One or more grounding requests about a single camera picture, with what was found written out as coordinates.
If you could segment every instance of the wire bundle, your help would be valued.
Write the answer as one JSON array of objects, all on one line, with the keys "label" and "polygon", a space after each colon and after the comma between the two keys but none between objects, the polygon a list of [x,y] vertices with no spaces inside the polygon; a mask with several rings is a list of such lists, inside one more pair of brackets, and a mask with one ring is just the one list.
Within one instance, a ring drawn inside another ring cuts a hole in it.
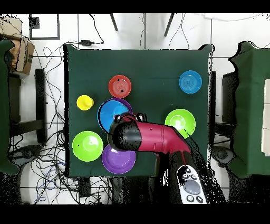
[{"label": "wire bundle", "polygon": [[[9,24],[11,24],[9,21],[6,21],[1,17],[0,17],[0,19],[2,19],[3,21],[8,22]],[[68,42],[65,42],[64,44],[67,44],[67,43],[78,44],[77,41],[68,41]],[[57,68],[62,63],[61,47],[64,44],[62,44],[61,46],[59,46],[57,48],[57,49],[59,49],[60,56],[61,56],[60,63],[57,66],[55,66],[54,68],[52,68],[51,70],[49,70],[45,75],[46,82],[47,82],[48,87],[49,87],[50,92],[51,92],[51,94],[48,94],[47,92],[46,92],[46,94],[53,100],[54,106],[55,106],[55,114],[54,114],[54,116],[52,118],[52,121],[50,122],[50,126],[48,127],[48,129],[51,128],[51,126],[53,124],[53,120],[56,117],[56,119],[57,119],[57,131],[55,133],[53,133],[47,139],[45,145],[43,146],[44,149],[41,150],[42,155],[36,157],[36,159],[31,162],[32,171],[36,175],[38,175],[40,177],[37,184],[36,184],[36,196],[37,196],[37,198],[34,201],[34,204],[37,204],[40,201],[45,201],[46,200],[46,198],[43,196],[44,193],[46,194],[46,197],[48,199],[49,204],[53,204],[53,202],[55,200],[56,200],[57,203],[59,203],[57,198],[64,191],[68,191],[70,193],[71,197],[73,198],[73,200],[77,204],[81,204],[80,199],[78,197],[78,194],[79,194],[78,182],[79,182],[80,178],[66,178],[64,176],[65,160],[59,157],[60,152],[65,152],[65,148],[64,148],[64,142],[65,142],[64,131],[59,130],[59,124],[58,124],[59,122],[64,123],[65,120],[64,120],[63,116],[57,110],[59,101],[60,101],[60,99],[62,97],[62,93],[61,93],[61,90],[57,86],[55,86],[54,84],[51,84],[49,82],[49,80],[48,80],[49,72],[51,72],[53,69]],[[50,55],[45,54],[45,52],[44,52],[45,49],[48,49],[50,51]],[[50,57],[50,56],[52,56],[52,54],[57,49],[55,49],[52,52],[48,47],[44,47],[43,48],[43,53],[44,53],[44,55],[46,57]],[[37,54],[37,57],[38,57],[41,68],[46,69],[48,64],[52,60],[52,57],[50,58],[49,62],[45,66],[45,68],[43,68],[42,65],[41,65],[40,57],[38,56],[38,53],[36,51],[36,48],[34,50],[35,50],[35,52]],[[56,99],[55,99],[55,97],[54,97],[54,95],[52,93],[52,87],[56,88],[60,93],[60,97],[57,100],[57,102],[56,102]],[[56,136],[56,144],[55,145],[47,144],[49,142],[49,140],[52,139],[53,136]],[[16,149],[18,149],[18,147],[20,147],[20,146],[18,146],[18,143],[23,140],[23,135],[21,135],[21,137],[22,137],[22,139],[20,141],[18,141],[16,144],[14,144],[14,138],[10,139],[10,146],[13,147],[13,150],[16,150]],[[38,170],[40,170],[41,174],[38,174],[35,171],[36,168]],[[107,194],[107,196],[108,196],[107,204],[109,204],[110,200],[112,201],[112,198],[111,198],[112,188],[110,187],[109,178],[107,178],[107,181],[100,178],[100,180],[98,180],[98,181],[96,181],[94,183],[92,182],[90,188],[96,188],[96,189],[98,189],[98,191],[96,193],[91,194],[90,197],[93,197],[95,199],[95,201],[94,202],[90,201],[89,204],[99,204],[99,203],[101,203],[101,193],[103,193],[103,192],[105,192]],[[57,189],[57,192],[56,192],[56,195],[55,195],[54,199],[50,202],[48,194],[47,194],[47,190],[53,190],[53,189]]]}]

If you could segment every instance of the yellow cup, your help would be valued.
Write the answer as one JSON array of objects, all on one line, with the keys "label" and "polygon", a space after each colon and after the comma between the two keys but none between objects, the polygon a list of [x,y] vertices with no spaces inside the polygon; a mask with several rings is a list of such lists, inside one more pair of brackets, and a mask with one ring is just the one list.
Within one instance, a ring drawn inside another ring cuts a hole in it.
[{"label": "yellow cup", "polygon": [[77,106],[81,110],[88,110],[94,105],[94,100],[87,96],[87,95],[81,95],[77,99]]}]

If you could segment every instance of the green table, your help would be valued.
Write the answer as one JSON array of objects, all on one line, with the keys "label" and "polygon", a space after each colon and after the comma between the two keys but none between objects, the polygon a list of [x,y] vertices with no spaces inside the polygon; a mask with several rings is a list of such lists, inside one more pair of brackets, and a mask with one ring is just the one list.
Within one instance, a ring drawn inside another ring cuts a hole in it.
[{"label": "green table", "polygon": [[234,152],[228,167],[239,178],[250,174],[270,175],[270,157],[261,152],[264,81],[270,79],[270,50],[242,42],[231,59],[239,77],[235,92],[236,128]]},{"label": "green table", "polygon": [[[72,152],[74,137],[84,130],[98,133],[107,145],[107,136],[97,120],[99,106],[112,98],[108,90],[110,79],[127,76],[132,90],[125,98],[133,112],[145,113],[148,122],[164,124],[169,112],[183,108],[196,119],[192,135],[206,160],[208,129],[208,67],[211,45],[200,50],[78,50],[64,45],[65,67],[65,120],[69,126],[69,149],[66,161],[69,176],[120,176],[108,172],[101,156],[93,162],[82,162]],[[179,87],[180,75],[197,71],[202,77],[202,87],[196,94],[186,94]],[[81,111],[76,105],[80,95],[88,95],[94,106]],[[124,176],[155,176],[157,156],[150,152],[137,152],[136,162]]]}]

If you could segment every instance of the blue bowl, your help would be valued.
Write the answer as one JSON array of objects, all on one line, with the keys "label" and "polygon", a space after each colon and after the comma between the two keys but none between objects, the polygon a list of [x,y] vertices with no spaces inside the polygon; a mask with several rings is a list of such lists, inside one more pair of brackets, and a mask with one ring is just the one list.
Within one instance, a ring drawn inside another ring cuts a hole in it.
[{"label": "blue bowl", "polygon": [[179,79],[181,90],[187,94],[196,93],[200,89],[202,82],[200,74],[192,70],[185,71]]},{"label": "blue bowl", "polygon": [[110,130],[110,126],[113,123],[113,119],[117,114],[123,114],[125,112],[129,112],[129,109],[116,100],[107,101],[100,110],[100,117],[98,113],[98,120],[100,119],[100,127],[104,128],[107,132]]}]

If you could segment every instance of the button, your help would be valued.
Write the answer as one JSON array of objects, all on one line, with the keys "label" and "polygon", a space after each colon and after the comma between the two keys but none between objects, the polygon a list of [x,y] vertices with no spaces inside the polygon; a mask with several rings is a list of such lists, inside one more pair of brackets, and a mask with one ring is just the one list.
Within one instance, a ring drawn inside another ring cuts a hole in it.
[{"label": "button", "polygon": [[184,189],[190,194],[198,195],[200,193],[200,185],[194,180],[187,180],[184,183]]},{"label": "button", "polygon": [[193,180],[197,180],[197,178],[196,178],[196,176],[195,176],[194,174],[191,175],[191,178],[192,178]]},{"label": "button", "polygon": [[199,203],[203,203],[203,201],[204,201],[200,196],[197,196],[196,199],[197,199],[197,201],[198,201]]},{"label": "button", "polygon": [[189,195],[187,196],[187,201],[194,202],[194,198],[191,195]]}]

